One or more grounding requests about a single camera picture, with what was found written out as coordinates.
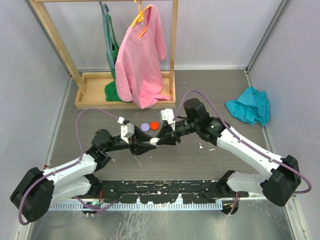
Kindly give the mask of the white earbud charging case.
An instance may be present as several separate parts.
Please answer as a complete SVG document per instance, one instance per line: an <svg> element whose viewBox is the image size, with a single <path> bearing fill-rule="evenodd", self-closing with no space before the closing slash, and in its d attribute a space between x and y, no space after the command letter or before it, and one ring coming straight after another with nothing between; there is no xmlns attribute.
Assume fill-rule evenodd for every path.
<svg viewBox="0 0 320 240"><path fill-rule="evenodd" d="M158 138L158 137L153 137L153 138L151 138L150 140L149 140L149 143L151 144L151 145L154 145L154 146L157 146L157 142L160 140L160 138Z"/></svg>

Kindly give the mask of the purple earbud charging case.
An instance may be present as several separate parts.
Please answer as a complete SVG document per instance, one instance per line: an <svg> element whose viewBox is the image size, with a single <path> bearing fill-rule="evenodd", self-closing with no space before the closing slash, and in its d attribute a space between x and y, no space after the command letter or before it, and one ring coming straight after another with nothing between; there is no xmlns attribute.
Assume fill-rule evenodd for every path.
<svg viewBox="0 0 320 240"><path fill-rule="evenodd" d="M150 125L148 123L142 123L140 126L140 129L142 132L146 133L148 132L151 128Z"/></svg>

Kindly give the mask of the orange earbud charging case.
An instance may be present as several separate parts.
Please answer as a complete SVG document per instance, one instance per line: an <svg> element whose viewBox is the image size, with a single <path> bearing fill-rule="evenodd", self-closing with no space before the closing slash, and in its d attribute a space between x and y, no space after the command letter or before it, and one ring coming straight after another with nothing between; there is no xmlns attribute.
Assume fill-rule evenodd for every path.
<svg viewBox="0 0 320 240"><path fill-rule="evenodd" d="M160 124L157 121L153 121L149 124L151 130L156 131L160 128Z"/></svg>

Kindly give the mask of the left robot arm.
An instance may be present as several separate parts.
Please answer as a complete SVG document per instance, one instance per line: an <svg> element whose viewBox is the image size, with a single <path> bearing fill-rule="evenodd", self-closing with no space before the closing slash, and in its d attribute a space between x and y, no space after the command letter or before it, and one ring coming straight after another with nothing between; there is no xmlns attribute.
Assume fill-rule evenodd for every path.
<svg viewBox="0 0 320 240"><path fill-rule="evenodd" d="M91 147L77 159L60 166L27 171L10 196L20 218L27 223L40 219L51 206L77 196L95 198L100 193L100 181L93 175L112 159L107 153L129 149L141 155L156 149L158 137L152 137L128 123L121 126L120 135L112 136L106 129L99 129Z"/></svg>

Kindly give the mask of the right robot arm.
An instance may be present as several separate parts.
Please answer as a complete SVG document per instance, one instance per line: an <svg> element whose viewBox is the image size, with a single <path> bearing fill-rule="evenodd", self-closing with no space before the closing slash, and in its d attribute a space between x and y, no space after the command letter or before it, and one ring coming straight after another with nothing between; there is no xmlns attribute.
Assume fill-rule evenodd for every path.
<svg viewBox="0 0 320 240"><path fill-rule="evenodd" d="M211 117L205 105L197 98L184 105L186 117L174 121L173 110L160 112L163 126L149 142L154 146L176 145L181 137L196 133L203 141L234 154L257 173L240 173L229 170L219 180L219 191L225 197L235 192L251 192L264 195L273 204L283 207L301 184L298 161L291 155L282 157L248 140L228 123Z"/></svg>

